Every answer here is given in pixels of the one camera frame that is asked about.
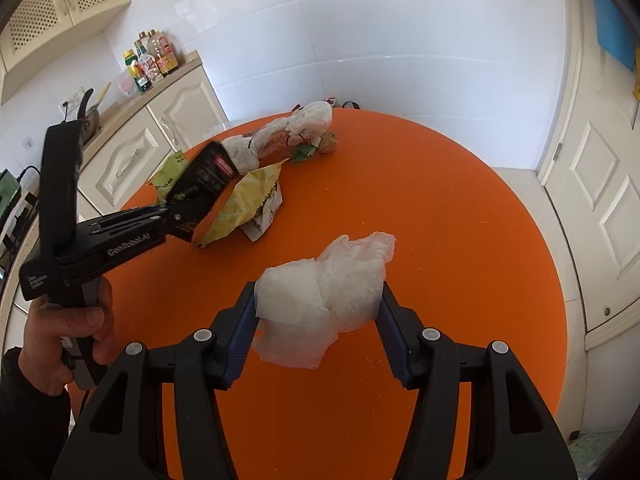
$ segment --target door hinge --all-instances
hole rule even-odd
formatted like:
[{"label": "door hinge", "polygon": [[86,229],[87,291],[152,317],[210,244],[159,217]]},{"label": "door hinge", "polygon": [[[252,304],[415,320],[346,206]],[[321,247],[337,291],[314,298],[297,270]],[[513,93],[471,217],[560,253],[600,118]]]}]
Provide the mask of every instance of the door hinge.
[{"label": "door hinge", "polygon": [[560,155],[560,150],[562,150],[562,142],[558,142],[556,146],[556,152],[554,153],[554,162],[558,160],[558,156]]}]

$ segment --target black sleeve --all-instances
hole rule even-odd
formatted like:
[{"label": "black sleeve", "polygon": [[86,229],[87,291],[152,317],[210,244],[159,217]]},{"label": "black sleeve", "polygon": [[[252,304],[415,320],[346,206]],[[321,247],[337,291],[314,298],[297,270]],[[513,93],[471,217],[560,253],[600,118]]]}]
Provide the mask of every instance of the black sleeve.
[{"label": "black sleeve", "polygon": [[50,478],[69,430],[66,390],[49,397],[34,388],[18,367],[20,348],[2,358],[0,376],[0,478]]}]

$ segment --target device handle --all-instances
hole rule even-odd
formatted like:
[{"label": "device handle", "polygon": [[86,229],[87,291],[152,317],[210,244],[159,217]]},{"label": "device handle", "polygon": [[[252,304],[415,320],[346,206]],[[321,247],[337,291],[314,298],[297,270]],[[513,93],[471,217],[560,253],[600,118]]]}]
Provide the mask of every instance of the device handle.
[{"label": "device handle", "polygon": [[[52,308],[78,308],[98,306],[98,286],[100,277],[88,283],[75,286],[61,285],[50,291],[49,304]],[[78,388],[87,391],[95,388],[107,373],[105,365],[94,360],[94,338],[62,337],[62,361],[74,375]]]}]

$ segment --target silver screw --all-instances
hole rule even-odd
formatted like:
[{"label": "silver screw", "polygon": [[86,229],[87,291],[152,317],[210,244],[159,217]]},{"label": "silver screw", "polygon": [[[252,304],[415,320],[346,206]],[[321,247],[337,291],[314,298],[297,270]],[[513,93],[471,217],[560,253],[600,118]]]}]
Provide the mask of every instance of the silver screw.
[{"label": "silver screw", "polygon": [[427,341],[437,341],[440,339],[440,332],[435,328],[425,328],[422,331],[422,337]]},{"label": "silver screw", "polygon": [[211,330],[208,330],[207,328],[201,328],[195,334],[193,334],[193,338],[196,341],[200,342],[208,341],[209,339],[211,339]]},{"label": "silver screw", "polygon": [[494,352],[498,352],[498,354],[506,354],[509,351],[509,346],[504,341],[494,341],[491,344],[491,348],[494,349]]},{"label": "silver screw", "polygon": [[125,352],[129,355],[138,355],[142,352],[142,345],[140,343],[129,343]]}]

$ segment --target human hand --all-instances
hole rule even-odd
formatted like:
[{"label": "human hand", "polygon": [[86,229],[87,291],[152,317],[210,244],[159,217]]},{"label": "human hand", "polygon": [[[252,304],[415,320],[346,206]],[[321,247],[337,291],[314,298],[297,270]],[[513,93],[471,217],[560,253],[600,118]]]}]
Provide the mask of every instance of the human hand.
[{"label": "human hand", "polygon": [[98,285],[98,306],[84,308],[48,308],[41,296],[31,302],[24,326],[24,344],[18,366],[24,377],[43,394],[54,397],[62,393],[74,377],[62,362],[60,338],[93,336],[94,360],[112,362],[117,354],[113,333],[111,284],[104,277]]}]

